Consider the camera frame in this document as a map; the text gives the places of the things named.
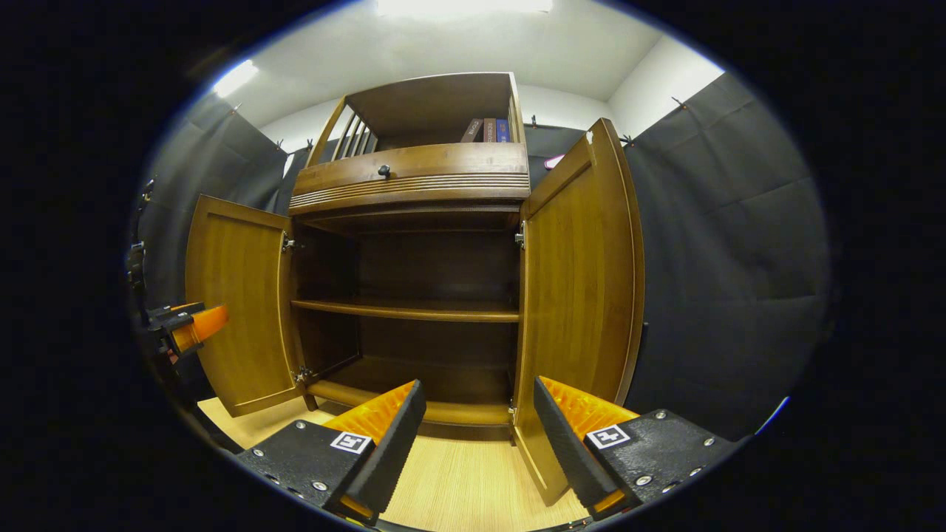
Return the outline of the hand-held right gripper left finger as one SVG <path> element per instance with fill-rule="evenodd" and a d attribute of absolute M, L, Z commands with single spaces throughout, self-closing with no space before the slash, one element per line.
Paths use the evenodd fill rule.
<path fill-rule="evenodd" d="M 387 511 L 426 413 L 409 381 L 323 424 L 292 420 L 234 459 L 305 504 L 371 528 Z"/>

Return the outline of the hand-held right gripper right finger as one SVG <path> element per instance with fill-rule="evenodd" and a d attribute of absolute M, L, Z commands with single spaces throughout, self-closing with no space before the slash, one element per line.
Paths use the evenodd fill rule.
<path fill-rule="evenodd" d="M 568 485 L 595 521 L 656 504 L 739 451 L 667 409 L 636 414 L 553 378 L 534 406 Z"/>

